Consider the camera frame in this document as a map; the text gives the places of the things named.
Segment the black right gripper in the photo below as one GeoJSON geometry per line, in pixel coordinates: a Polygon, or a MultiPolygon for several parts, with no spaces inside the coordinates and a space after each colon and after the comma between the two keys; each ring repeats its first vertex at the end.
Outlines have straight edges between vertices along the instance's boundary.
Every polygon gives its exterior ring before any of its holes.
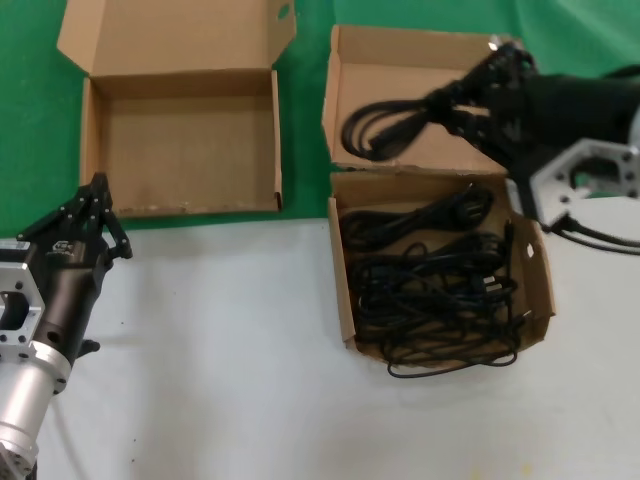
{"type": "Polygon", "coordinates": [[[637,197],[638,81],[539,75],[520,84],[534,74],[532,54],[514,41],[492,47],[452,87],[456,101],[497,87],[485,98],[489,115],[450,109],[443,127],[506,169],[513,209],[559,221],[598,189],[637,197]]]}

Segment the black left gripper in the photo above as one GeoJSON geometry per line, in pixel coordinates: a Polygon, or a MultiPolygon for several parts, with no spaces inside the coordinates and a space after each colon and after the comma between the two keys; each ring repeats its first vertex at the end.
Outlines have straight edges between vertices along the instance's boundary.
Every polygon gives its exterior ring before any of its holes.
{"type": "Polygon", "coordinates": [[[106,273],[117,259],[129,260],[129,237],[112,209],[107,176],[96,173],[66,203],[26,227],[18,241],[36,246],[44,274],[45,309],[34,340],[76,361],[106,273]],[[107,245],[106,230],[113,244],[107,245]]]}

